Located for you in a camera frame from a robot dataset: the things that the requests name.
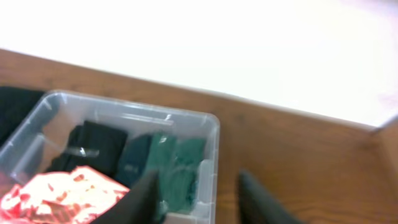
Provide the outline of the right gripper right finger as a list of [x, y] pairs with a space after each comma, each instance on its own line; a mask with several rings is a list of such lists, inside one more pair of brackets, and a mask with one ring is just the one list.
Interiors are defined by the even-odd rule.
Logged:
[[238, 174], [238, 210], [242, 224], [301, 224], [248, 171]]

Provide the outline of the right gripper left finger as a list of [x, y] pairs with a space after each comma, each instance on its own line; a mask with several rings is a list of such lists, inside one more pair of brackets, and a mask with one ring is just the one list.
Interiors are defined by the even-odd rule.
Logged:
[[149, 171], [119, 202], [91, 224], [155, 223], [159, 195], [159, 172]]

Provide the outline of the dark green cloth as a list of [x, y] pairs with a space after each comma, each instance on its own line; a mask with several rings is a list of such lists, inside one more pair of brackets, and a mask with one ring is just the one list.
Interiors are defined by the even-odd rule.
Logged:
[[153, 135], [145, 171], [159, 172], [159, 217], [170, 212], [188, 214], [192, 210], [205, 144], [206, 140], [201, 138]]

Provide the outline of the pink printed shirt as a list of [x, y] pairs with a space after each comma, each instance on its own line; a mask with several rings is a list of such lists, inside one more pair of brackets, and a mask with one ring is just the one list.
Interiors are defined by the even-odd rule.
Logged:
[[91, 223], [129, 189], [88, 166], [37, 174], [1, 198], [1, 223]]

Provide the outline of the black cloth with band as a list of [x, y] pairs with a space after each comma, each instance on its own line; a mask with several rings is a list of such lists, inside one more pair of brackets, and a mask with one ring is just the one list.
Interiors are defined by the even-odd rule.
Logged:
[[68, 137], [67, 147], [79, 147], [98, 152], [95, 157], [62, 153], [54, 158], [46, 172], [70, 172], [78, 166], [90, 166], [98, 172], [112, 176], [124, 149], [128, 134], [122, 129], [85, 121], [76, 126]]

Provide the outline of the dark navy cloth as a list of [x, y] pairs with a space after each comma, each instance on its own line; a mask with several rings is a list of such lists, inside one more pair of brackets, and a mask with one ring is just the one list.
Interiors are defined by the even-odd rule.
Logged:
[[151, 134], [143, 134], [127, 142], [119, 158], [117, 170], [113, 175], [115, 181], [130, 187], [141, 178], [151, 142]]

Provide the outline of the large black garment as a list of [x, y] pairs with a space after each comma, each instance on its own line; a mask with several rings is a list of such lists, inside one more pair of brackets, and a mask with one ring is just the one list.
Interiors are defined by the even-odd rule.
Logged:
[[45, 94], [12, 86], [1, 87], [1, 146]]

